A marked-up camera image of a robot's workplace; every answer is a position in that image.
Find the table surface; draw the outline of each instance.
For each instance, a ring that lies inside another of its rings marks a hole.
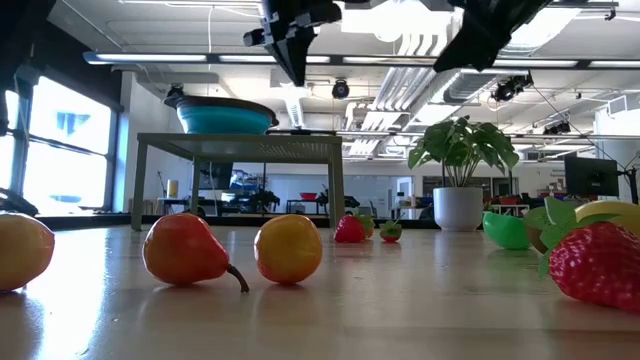
[[[138,140],[192,160],[328,164],[340,136],[140,133]]]
[[[251,285],[190,288],[147,274],[146,232],[58,232],[49,269],[0,295],[2,358],[637,359],[640,316],[573,301],[538,280],[533,251],[483,234],[406,230],[401,243],[334,244],[297,287],[258,273],[257,228],[214,228]]]

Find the green plastic bowl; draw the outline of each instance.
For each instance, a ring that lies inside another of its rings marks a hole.
[[[524,221],[520,218],[486,212],[483,226],[489,239],[505,249],[523,250],[531,246]]]

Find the apple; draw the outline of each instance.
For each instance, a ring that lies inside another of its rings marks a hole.
[[[55,237],[43,223],[22,214],[0,214],[0,292],[19,289],[42,274],[53,257]]]
[[[262,226],[255,240],[260,273],[273,282],[293,285],[313,274],[322,261],[318,229],[301,215],[284,215]]]
[[[147,271],[168,284],[185,286],[217,279],[228,272],[240,282],[241,292],[249,292],[209,224],[192,214],[160,218],[147,235],[142,257]]]

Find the security camera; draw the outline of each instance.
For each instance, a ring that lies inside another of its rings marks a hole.
[[[333,86],[333,91],[331,92],[334,99],[342,100],[349,97],[349,85],[347,85],[347,80],[338,79],[336,80],[336,84]]]

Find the ceiling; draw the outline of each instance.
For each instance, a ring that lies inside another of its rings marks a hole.
[[[535,56],[640,58],[640,37],[631,35],[640,33],[640,22],[633,21],[640,20],[640,2],[619,0],[619,3],[618,18],[572,20],[558,36],[538,49]],[[211,46],[211,51],[217,53],[262,53],[264,50],[259,47],[246,48],[242,44],[242,35],[259,27],[258,11],[243,12],[245,15],[211,10],[211,44],[208,8],[125,4],[119,0],[59,0],[50,20],[96,51],[203,53]],[[579,18],[604,15],[605,12],[583,11]],[[373,34],[344,33],[336,23],[322,26],[310,53],[395,54],[400,45],[400,40],[383,42]],[[214,72],[236,97],[260,102],[276,112],[286,112],[285,102],[271,92],[274,80],[285,79],[278,74],[280,70],[276,66],[174,65],[150,66],[146,70],[162,74]],[[349,101],[332,99],[335,79],[348,81],[350,97],[372,99],[378,94],[387,71],[388,68],[309,66],[307,82],[311,83],[311,90],[301,99],[302,108],[306,114],[344,116]],[[554,107],[572,109],[571,120],[582,131],[592,128],[593,109],[605,104],[602,99],[619,96],[621,91],[640,89],[640,71],[537,70],[532,75],[536,87]],[[196,94],[211,94],[207,84],[192,84],[188,89]],[[576,99],[577,92],[582,93],[582,99]],[[475,121],[497,122],[505,132],[526,131],[525,127],[532,122],[555,114],[532,89],[497,111],[495,104],[488,101],[488,95],[488,92],[480,93],[470,106],[462,107],[457,114],[468,114]],[[336,123],[339,122],[329,116],[324,126],[322,121],[314,121],[314,126],[330,128]]]

